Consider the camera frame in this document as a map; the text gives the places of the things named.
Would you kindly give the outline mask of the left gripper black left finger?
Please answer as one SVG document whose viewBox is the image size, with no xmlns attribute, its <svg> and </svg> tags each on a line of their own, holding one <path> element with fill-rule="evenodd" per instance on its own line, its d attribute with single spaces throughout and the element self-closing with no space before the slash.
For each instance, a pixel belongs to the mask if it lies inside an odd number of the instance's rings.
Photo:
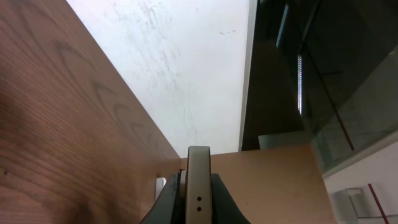
<svg viewBox="0 0 398 224">
<path fill-rule="evenodd" d="M 185 224 L 185 197 L 180 193 L 181 173 L 170 176 L 160 195 L 140 224 Z"/>
</svg>

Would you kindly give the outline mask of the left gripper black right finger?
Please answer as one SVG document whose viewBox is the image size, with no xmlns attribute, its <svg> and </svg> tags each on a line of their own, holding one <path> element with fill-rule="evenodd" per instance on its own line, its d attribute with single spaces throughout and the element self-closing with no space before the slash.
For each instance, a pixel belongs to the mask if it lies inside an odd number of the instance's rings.
<svg viewBox="0 0 398 224">
<path fill-rule="evenodd" d="M 250 224 L 242 214 L 218 174 L 211 175 L 212 209 L 215 224 Z"/>
</svg>

